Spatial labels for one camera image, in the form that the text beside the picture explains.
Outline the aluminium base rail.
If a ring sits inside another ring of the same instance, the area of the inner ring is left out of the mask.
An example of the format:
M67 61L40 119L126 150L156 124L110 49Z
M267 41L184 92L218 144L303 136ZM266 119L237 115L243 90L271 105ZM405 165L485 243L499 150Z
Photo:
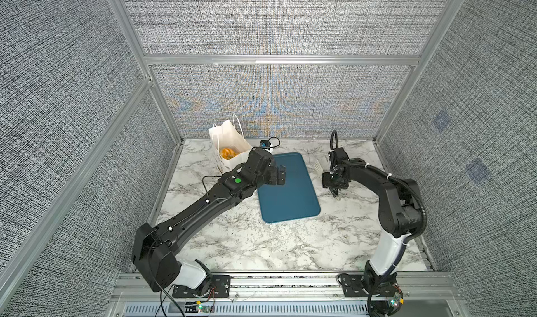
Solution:
M366 296L345 296L338 272L218 272L226 282L209 298L176 298L148 288L141 275L123 274L106 316L366 316ZM446 272L399 272L399 316L469 316Z

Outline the teal serving tray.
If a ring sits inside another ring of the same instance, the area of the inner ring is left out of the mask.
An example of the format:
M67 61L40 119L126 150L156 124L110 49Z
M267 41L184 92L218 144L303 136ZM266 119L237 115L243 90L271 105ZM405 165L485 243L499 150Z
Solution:
M279 223L319 215L320 203L303 156L297 152L281 153L275 155L275 160L287 169L285 184L264 185L258 190L264 222Z

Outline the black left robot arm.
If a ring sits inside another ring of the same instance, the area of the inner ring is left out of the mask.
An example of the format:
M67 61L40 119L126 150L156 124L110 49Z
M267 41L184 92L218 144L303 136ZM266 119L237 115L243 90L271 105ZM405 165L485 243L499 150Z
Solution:
M219 177L197 202L171 219L135 234L132 263L155 293L169 286L184 286L203 295L213 275L201 261L177 258L181 249L213 219L249 198L263 185L283 186L287 169L266 149L250 151L245 163Z

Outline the white paper bag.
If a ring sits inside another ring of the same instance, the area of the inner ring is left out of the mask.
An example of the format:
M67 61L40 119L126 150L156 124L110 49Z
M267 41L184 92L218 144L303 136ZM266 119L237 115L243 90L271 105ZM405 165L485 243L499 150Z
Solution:
M232 119L224 121L221 125L213 124L208 129L208 134L213 145L215 161L220 173L231 171L237 165L245 163L253 146L244 138L244 132L236 114L232 114ZM240 154L232 160L224 160L220 157L220 150L232 148Z

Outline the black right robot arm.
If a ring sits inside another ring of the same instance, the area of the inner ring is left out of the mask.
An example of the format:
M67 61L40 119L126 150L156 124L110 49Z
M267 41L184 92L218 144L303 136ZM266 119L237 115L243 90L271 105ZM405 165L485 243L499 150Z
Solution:
M365 293L377 296L384 288L397 285L397 266L408 243L421 236L427 226L427 213L418 185L399 179L365 160L351 159L344 148L329 152L330 169L322 173L322 187L334 198L355 181L378 197L378 220L383 229L373 257L366 262L362 277Z

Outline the round golden bun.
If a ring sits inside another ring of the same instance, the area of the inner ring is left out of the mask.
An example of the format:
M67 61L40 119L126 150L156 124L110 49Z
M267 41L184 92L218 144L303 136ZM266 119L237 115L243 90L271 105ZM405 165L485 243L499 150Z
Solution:
M240 154L240 152L237 152L236 150L232 148L223 148L220 150L220 157L224 160L232 160L233 158L237 157Z

